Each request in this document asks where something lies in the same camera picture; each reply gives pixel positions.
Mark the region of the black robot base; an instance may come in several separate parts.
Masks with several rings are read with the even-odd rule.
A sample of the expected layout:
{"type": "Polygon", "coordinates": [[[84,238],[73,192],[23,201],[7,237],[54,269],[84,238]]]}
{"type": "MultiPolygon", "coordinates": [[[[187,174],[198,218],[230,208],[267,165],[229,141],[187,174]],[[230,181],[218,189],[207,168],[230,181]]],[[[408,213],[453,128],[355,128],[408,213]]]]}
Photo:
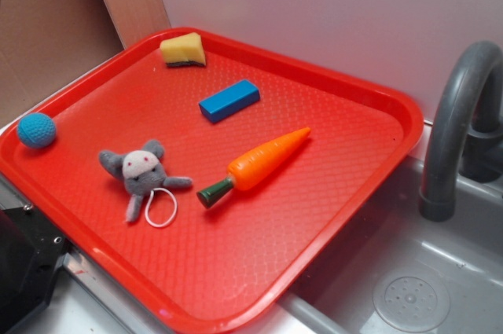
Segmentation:
{"type": "Polygon", "coordinates": [[[1,210],[1,332],[45,310],[68,252],[66,236],[32,204],[1,210]]]}

